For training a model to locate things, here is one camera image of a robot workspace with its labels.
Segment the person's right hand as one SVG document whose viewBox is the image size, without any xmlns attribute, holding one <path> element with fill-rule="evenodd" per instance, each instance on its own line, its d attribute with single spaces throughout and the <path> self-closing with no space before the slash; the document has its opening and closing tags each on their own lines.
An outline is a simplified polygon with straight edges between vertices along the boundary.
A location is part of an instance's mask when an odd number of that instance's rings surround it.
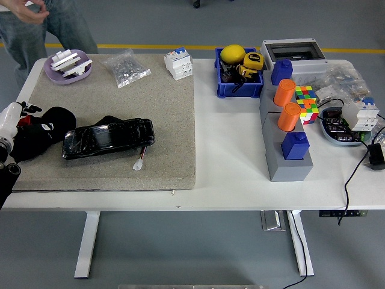
<svg viewBox="0 0 385 289">
<path fill-rule="evenodd" d="M 49 16 L 45 2 L 42 0 L 31 1 L 33 4 L 38 5 L 38 12 L 31 11 L 26 6 L 27 2 L 28 1 L 23 0 L 3 0 L 1 1 L 1 5 L 10 10 L 22 22 L 42 24 L 43 21 Z"/>
</svg>

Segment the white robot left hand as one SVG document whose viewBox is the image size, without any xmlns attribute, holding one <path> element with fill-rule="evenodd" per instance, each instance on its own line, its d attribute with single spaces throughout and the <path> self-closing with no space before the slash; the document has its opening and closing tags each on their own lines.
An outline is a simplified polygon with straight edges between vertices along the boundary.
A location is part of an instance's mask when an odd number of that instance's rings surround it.
<svg viewBox="0 0 385 289">
<path fill-rule="evenodd" d="M 31 125 L 18 129 L 18 123 L 22 117 L 22 114 L 41 112 L 42 109 L 23 102 L 12 102 L 7 108 L 1 112 L 1 144 L 4 146 L 12 147 L 14 138 L 17 142 L 22 140 L 32 141 L 38 138 L 52 138 L 55 126 L 53 123 L 38 123 L 37 125 Z"/>
</svg>

